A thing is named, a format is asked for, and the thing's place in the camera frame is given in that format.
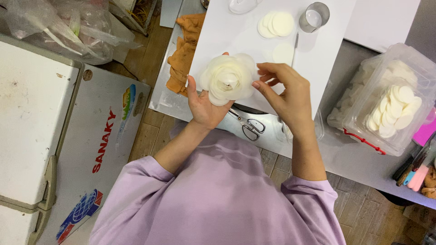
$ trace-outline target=sticker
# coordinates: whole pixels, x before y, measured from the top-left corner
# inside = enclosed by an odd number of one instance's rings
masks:
[[[123,114],[121,118],[121,125],[119,126],[118,135],[115,140],[115,149],[118,148],[118,144],[121,140],[121,136],[124,132],[124,127],[126,126],[127,120],[129,120],[130,114],[132,112],[133,106],[135,105],[136,96],[136,86],[134,84],[130,85],[123,94]]]
[[[88,195],[85,194],[80,202],[73,208],[65,221],[61,224],[59,232],[56,235],[58,244],[63,242],[68,237],[75,224],[79,223],[86,215],[92,216],[95,211],[100,207],[102,202],[103,193],[94,189],[94,191]]]

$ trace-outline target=clear plastic lid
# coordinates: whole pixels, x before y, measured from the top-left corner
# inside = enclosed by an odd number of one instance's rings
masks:
[[[327,122],[380,152],[400,156],[435,98],[436,64],[412,47],[395,44],[361,63]]]

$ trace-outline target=scissors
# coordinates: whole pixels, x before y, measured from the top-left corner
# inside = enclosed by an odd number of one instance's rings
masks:
[[[242,131],[251,141],[258,140],[260,137],[259,134],[265,131],[266,127],[263,123],[256,119],[245,119],[241,117],[233,108],[229,109],[228,114],[234,117],[242,125]]]

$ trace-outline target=metal countertop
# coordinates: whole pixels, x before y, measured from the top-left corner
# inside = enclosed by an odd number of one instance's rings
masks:
[[[429,34],[428,30],[423,28],[422,22],[425,21],[425,18],[418,17],[418,14],[423,13],[427,15],[426,13],[430,14],[432,12],[428,11],[429,8],[436,9],[436,4],[430,3],[430,1],[421,1],[417,17],[415,17],[406,41],[406,44],[416,47],[424,55],[427,55],[425,51],[434,45],[428,45],[420,41],[418,33],[425,31],[427,36],[432,34]],[[205,9],[199,0],[184,0],[179,11],[179,16],[203,12],[205,12]],[[189,121],[192,119],[192,114],[187,104],[187,98],[175,94],[165,86],[170,77],[170,65],[167,63],[167,58],[176,50],[178,36],[183,36],[182,30],[178,25],[175,25],[157,77],[149,108],[184,121]],[[415,146],[413,142],[410,143],[401,157],[382,156],[378,155],[369,146],[358,143],[336,128],[327,125],[327,115],[344,92],[359,64],[362,60],[377,54],[375,51],[352,42],[346,40],[342,42],[330,74],[330,83],[324,91],[318,108],[324,124],[324,136],[318,141],[318,144],[326,170],[392,195],[436,209],[436,200],[426,198],[407,187],[397,187],[395,186],[395,181],[390,178],[395,170],[409,157],[409,152]],[[430,55],[430,59],[435,61],[436,56],[431,51],[428,55]],[[258,119],[266,125],[266,130],[261,134],[259,140],[252,142],[247,139],[242,132],[241,124],[229,114],[218,125],[218,128],[230,131],[260,148],[289,158],[292,156],[292,145],[286,141],[285,135],[282,133],[282,124],[277,116],[271,114],[248,115],[243,112],[241,116]]]

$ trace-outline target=fingernail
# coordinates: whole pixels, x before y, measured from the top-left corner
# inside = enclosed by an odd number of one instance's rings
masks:
[[[253,82],[252,84],[251,84],[251,86],[253,86],[253,87],[255,87],[255,88],[259,88],[259,83],[257,83],[257,82]]]

